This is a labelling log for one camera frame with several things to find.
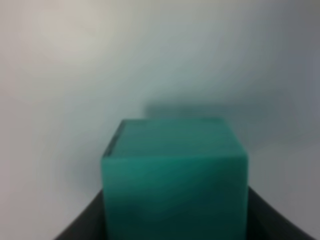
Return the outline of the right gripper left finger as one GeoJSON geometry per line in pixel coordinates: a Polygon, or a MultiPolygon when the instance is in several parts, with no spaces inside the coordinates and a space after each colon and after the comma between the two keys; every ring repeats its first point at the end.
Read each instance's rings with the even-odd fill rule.
{"type": "Polygon", "coordinates": [[[106,240],[103,192],[100,191],[85,210],[55,240],[106,240]]]}

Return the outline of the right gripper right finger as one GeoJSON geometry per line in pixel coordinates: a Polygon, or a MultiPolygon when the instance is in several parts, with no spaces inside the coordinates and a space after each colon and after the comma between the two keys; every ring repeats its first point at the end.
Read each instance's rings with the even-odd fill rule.
{"type": "Polygon", "coordinates": [[[314,240],[271,207],[252,188],[248,190],[248,240],[314,240]]]}

